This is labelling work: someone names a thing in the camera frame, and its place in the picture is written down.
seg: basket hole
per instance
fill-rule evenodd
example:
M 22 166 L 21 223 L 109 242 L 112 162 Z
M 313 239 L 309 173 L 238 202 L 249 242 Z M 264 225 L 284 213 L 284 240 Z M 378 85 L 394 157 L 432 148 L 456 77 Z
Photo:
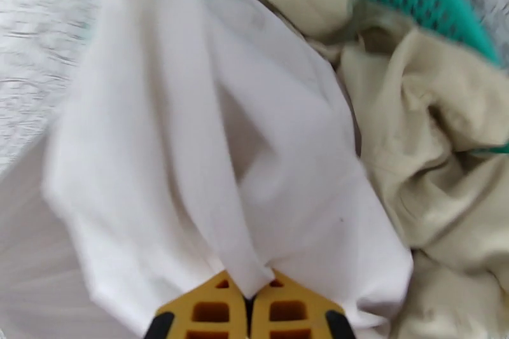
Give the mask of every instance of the basket hole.
M 271 331 L 270 339 L 312 339 L 310 329 L 296 329 L 293 331 Z
M 188 331 L 186 339 L 228 339 L 228 333 L 213 331 Z
M 230 321 L 230 308 L 226 303 L 198 303 L 193 309 L 193 322 L 226 323 Z
M 226 289 L 229 287 L 230 287 L 230 283 L 228 282 L 228 280 L 223 280 L 218 285 L 216 285 L 216 288 L 219 288 L 219 289 Z
M 270 305 L 271 322 L 306 320 L 306 306 L 302 301 L 275 301 Z
M 273 288 L 283 288 L 284 284 L 281 281 L 276 279 L 276 280 L 272 280 L 270 282 L 270 286 L 273 287 Z

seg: crumpled fabric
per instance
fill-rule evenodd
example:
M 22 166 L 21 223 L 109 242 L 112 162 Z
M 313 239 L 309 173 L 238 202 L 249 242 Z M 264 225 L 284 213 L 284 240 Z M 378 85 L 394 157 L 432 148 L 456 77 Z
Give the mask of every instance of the crumpled fabric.
M 66 226 L 43 200 L 46 145 L 37 139 L 0 179 L 0 338 L 135 339 L 90 301 Z
M 336 67 L 361 132 L 361 160 L 398 235 L 414 250 L 408 300 L 391 337 L 505 332 L 509 158 L 477 150 L 509 140 L 508 78 L 470 49 L 371 1 L 355 0 L 338 18 L 348 22 L 333 25 L 337 33 L 327 37 L 292 24 L 305 13 L 297 8 L 301 0 L 273 2 L 276 11 L 294 5 L 280 17 Z M 330 0 L 314 2 L 319 13 Z
M 412 271 L 329 63 L 256 0 L 104 0 L 45 193 L 92 298 L 142 334 L 226 268 L 285 273 L 386 338 Z

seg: white fabric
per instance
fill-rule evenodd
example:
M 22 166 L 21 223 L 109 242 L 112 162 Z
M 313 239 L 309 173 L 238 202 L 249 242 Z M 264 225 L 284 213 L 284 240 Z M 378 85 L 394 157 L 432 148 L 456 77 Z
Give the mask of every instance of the white fabric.
M 46 144 L 36 139 L 0 177 L 0 339 L 136 339 L 90 301 L 66 226 L 42 198 Z
M 330 65 L 256 0 L 104 0 L 46 194 L 92 297 L 136 333 L 224 267 L 276 268 L 382 338 L 412 271 Z

